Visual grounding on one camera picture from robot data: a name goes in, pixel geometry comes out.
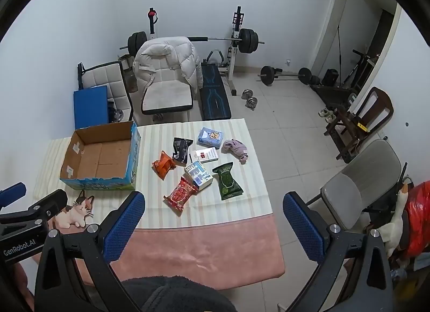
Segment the blue cartoon tissue pack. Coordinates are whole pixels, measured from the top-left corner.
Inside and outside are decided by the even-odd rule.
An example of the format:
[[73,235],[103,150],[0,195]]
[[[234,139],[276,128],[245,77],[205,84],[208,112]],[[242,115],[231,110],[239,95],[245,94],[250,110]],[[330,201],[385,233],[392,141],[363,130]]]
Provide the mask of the blue cartoon tissue pack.
[[224,133],[211,128],[202,127],[198,134],[198,144],[219,149],[222,145]]

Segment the dark wooden chair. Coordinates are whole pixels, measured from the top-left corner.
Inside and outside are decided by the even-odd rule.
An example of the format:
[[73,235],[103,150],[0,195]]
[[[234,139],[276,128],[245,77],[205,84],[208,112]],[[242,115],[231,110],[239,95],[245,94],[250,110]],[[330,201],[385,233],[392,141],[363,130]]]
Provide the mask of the dark wooden chair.
[[361,147],[385,126],[394,114],[389,95],[372,87],[356,112],[339,108],[328,123],[324,136],[330,136],[338,149],[337,160],[350,163]]

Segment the white barbell rack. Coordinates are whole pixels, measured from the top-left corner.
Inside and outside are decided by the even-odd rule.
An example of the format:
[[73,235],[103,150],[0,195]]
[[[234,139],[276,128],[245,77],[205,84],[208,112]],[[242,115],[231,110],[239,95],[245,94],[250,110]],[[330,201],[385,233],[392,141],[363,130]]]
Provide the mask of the white barbell rack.
[[237,6],[232,18],[232,31],[230,46],[227,49],[227,62],[224,66],[218,66],[219,73],[227,80],[227,85],[230,93],[233,96],[237,95],[237,90],[233,82],[233,74],[235,68],[235,60],[238,54],[239,33],[243,23],[244,14],[241,12],[241,6]]

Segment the purple fluffy cloth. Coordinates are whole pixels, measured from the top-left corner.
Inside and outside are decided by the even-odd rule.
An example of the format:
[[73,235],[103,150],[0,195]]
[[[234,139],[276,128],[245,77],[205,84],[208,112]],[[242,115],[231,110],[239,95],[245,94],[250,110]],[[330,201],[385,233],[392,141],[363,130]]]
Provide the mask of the purple fluffy cloth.
[[249,158],[246,145],[237,139],[226,140],[222,145],[221,151],[223,153],[233,154],[242,165],[245,164]]

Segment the floor barbell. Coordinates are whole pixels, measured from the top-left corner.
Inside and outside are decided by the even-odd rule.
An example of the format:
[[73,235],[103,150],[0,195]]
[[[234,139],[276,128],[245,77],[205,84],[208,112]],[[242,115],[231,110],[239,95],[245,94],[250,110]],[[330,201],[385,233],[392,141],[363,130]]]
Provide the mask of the floor barbell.
[[276,80],[292,80],[293,78],[297,78],[301,83],[307,85],[312,79],[312,73],[306,67],[301,68],[298,73],[287,73],[280,68],[263,66],[258,77],[265,86],[271,86]]

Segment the red snack packet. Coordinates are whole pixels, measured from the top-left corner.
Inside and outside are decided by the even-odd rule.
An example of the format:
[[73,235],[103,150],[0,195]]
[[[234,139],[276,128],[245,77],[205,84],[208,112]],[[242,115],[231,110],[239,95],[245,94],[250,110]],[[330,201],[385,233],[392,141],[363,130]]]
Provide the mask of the red snack packet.
[[163,197],[163,201],[177,214],[181,214],[186,202],[191,196],[195,196],[198,191],[199,189],[194,183],[182,176],[171,194]]

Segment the black shoe wipes packet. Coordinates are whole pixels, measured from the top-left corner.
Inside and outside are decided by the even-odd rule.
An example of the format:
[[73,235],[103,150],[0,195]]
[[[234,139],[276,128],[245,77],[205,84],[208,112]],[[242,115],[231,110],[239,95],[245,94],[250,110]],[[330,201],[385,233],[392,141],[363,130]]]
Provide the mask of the black shoe wipes packet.
[[173,155],[172,159],[181,165],[186,165],[188,161],[188,149],[193,144],[192,139],[184,139],[175,137],[173,139]]

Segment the blue white tissue pack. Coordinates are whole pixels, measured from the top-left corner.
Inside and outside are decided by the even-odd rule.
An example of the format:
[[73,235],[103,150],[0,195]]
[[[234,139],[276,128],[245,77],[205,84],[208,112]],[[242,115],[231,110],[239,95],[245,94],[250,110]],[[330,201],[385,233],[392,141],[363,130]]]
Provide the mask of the blue white tissue pack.
[[186,166],[185,173],[199,190],[206,188],[214,180],[200,161],[194,161]]

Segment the open cardboard box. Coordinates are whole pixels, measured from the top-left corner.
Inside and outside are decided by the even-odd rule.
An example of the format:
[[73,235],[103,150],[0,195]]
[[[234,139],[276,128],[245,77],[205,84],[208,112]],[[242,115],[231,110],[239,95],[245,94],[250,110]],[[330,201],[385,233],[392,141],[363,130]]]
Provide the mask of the open cardboard box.
[[60,180],[74,190],[134,190],[140,142],[133,121],[77,129]]

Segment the white red cigarette carton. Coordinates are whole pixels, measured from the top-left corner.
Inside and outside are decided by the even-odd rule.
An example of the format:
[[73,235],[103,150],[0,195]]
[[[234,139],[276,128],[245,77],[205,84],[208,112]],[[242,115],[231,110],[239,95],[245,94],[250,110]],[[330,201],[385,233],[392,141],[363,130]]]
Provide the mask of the white red cigarette carton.
[[191,163],[210,163],[219,160],[219,155],[215,147],[193,150],[189,154]]

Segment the orange snack packet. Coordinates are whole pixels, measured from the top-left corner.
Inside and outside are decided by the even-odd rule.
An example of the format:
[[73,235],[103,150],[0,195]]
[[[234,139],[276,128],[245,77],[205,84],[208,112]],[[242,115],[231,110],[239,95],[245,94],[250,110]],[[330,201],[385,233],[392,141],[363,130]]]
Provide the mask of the orange snack packet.
[[176,163],[171,156],[163,150],[160,158],[152,163],[152,168],[161,180],[166,178],[168,171],[176,168]]

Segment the red plastic bag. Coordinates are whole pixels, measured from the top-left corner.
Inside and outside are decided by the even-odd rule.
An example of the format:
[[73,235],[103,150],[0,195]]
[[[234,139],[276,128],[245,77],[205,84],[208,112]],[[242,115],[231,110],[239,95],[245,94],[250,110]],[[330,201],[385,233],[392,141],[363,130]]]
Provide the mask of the red plastic bag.
[[409,243],[403,253],[404,259],[417,257],[430,242],[429,181],[422,182],[407,192],[404,210],[409,221]]

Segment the white padded chair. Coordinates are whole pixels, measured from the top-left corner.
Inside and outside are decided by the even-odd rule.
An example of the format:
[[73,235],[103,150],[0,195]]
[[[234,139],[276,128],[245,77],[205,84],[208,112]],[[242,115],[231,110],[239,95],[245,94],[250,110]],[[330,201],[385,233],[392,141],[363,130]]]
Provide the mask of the white padded chair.
[[166,112],[190,110],[194,104],[193,89],[179,80],[170,80],[173,75],[163,75],[168,81],[151,84],[141,93],[141,112],[144,115],[157,115]]

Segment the white quilted bar stool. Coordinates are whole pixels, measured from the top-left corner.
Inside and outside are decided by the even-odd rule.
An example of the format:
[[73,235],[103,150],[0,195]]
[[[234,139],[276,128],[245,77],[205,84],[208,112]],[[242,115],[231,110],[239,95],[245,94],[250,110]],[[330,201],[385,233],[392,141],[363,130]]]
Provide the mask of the white quilted bar stool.
[[107,100],[115,109],[123,112],[121,122],[133,120],[133,103],[125,85],[123,65],[120,61],[111,61],[85,68],[82,62],[77,65],[79,89],[106,86]]

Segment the green wipes pack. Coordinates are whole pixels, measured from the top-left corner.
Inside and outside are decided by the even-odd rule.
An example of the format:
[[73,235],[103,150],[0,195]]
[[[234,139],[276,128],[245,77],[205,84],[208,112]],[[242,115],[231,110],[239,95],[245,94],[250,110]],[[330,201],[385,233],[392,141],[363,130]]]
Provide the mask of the green wipes pack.
[[219,184],[219,193],[223,201],[243,194],[242,187],[232,176],[232,167],[233,162],[229,162],[212,169],[212,172],[216,174]]

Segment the barbell on rack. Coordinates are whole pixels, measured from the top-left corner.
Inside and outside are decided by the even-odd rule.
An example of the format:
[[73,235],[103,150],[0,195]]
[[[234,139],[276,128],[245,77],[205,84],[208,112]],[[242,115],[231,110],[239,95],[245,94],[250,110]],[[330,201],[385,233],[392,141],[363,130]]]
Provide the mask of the barbell on rack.
[[[208,41],[230,41],[232,46],[236,46],[243,54],[251,54],[255,52],[259,45],[264,45],[263,41],[259,40],[258,34],[252,29],[241,29],[238,37],[187,37],[191,42],[208,42]],[[120,50],[127,50],[131,56],[136,56],[138,49],[147,41],[145,31],[132,33],[126,46],[120,47]]]

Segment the grey folding chair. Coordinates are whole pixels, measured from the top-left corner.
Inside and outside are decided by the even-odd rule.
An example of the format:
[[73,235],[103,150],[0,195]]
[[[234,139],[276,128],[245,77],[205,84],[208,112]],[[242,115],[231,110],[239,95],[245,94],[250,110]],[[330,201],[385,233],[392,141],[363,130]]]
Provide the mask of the grey folding chair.
[[398,183],[401,172],[392,146],[383,139],[372,141],[306,204],[323,201],[336,223],[350,230],[366,208]]

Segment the chrome dumbbell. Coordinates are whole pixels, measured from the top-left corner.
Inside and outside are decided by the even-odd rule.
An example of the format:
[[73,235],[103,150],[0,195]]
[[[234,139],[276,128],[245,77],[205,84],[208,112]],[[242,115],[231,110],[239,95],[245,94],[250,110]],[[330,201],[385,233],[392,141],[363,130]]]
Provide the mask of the chrome dumbbell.
[[241,94],[241,98],[244,100],[247,100],[247,99],[251,98],[252,96],[254,96],[254,92],[251,89],[246,89]]
[[245,106],[249,109],[251,109],[252,111],[255,110],[255,108],[257,107],[258,104],[258,99],[255,96],[249,97],[246,100]]

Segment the white puffer jacket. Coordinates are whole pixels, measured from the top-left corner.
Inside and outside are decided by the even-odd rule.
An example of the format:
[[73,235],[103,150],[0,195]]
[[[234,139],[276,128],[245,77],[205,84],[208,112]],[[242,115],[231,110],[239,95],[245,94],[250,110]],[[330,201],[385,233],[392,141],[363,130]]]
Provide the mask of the white puffer jacket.
[[194,93],[203,87],[201,62],[195,46],[187,37],[158,37],[146,41],[133,62],[138,91],[145,93],[153,83],[170,80],[188,84]]

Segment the chrome weight plates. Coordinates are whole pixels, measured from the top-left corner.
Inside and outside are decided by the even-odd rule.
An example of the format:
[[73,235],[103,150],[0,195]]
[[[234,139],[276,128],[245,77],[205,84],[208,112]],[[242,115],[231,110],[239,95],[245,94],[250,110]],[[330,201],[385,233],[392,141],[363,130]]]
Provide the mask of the chrome weight plates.
[[119,123],[123,120],[124,113],[121,109],[110,109],[109,110],[109,122]]

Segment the cat print on mat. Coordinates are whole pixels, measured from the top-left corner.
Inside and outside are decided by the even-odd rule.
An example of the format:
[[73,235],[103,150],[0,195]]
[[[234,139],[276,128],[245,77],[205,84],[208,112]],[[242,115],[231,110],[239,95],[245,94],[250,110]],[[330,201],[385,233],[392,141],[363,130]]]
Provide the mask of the cat print on mat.
[[71,206],[66,206],[54,217],[53,227],[55,229],[85,228],[87,226],[86,219],[93,217],[94,200],[94,196],[87,197],[85,191],[81,190],[74,203]]

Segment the blue foam board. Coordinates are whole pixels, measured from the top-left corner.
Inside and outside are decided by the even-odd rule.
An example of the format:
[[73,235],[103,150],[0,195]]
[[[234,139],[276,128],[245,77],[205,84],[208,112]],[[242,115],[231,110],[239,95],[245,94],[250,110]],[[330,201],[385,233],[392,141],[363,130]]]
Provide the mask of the blue foam board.
[[74,92],[74,122],[76,130],[109,122],[106,86]]

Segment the white goose plush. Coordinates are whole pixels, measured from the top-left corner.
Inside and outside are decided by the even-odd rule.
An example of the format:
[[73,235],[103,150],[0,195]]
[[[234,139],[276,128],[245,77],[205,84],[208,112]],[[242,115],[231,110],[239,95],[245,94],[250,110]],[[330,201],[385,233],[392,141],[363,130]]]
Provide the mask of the white goose plush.
[[403,211],[408,199],[407,183],[404,183],[397,194],[396,207],[391,221],[378,228],[378,232],[385,246],[386,256],[390,258],[398,247],[403,233]]

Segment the striped table cloth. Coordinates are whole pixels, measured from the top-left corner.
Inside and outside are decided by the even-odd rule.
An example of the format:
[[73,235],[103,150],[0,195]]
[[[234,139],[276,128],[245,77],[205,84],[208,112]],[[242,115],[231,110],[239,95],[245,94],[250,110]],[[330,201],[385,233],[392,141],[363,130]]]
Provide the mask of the striped table cloth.
[[[219,160],[205,163],[203,166],[208,173],[216,166],[233,162],[231,174],[243,189],[241,196],[221,199],[218,180],[190,197],[179,215],[173,212],[165,202],[163,196],[168,196],[185,176],[184,168],[177,166],[167,173],[165,180],[161,180],[152,169],[152,162],[159,158],[164,150],[169,155],[173,152],[173,137],[193,139],[195,144],[189,150],[203,147],[197,146],[198,134],[202,127],[211,128],[224,133],[225,139],[236,139],[246,145],[249,159],[241,164],[234,155],[218,152]],[[264,183],[256,151],[244,119],[197,121],[189,123],[167,123],[137,127],[141,136],[136,171],[135,189],[144,194],[146,209],[138,228],[188,228],[204,225],[215,225],[224,222],[234,222],[242,219],[272,214],[272,207]],[[79,190],[73,190],[60,180],[60,169],[71,137],[54,139],[49,143],[44,161],[37,176],[32,192],[32,201],[38,201],[57,189],[66,191],[69,203],[72,204]],[[95,196],[92,209],[93,216],[89,223],[101,223],[107,214],[119,207],[130,191],[128,190],[91,190],[85,191],[86,196]]]

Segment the black blue weight bench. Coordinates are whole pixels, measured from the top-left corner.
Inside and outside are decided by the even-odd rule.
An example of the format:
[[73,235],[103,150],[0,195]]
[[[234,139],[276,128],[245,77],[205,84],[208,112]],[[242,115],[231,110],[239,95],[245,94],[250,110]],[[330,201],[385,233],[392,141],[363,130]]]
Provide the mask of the black blue weight bench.
[[213,64],[204,64],[201,69],[203,87],[200,89],[200,101],[203,119],[231,119],[232,113],[218,67]]

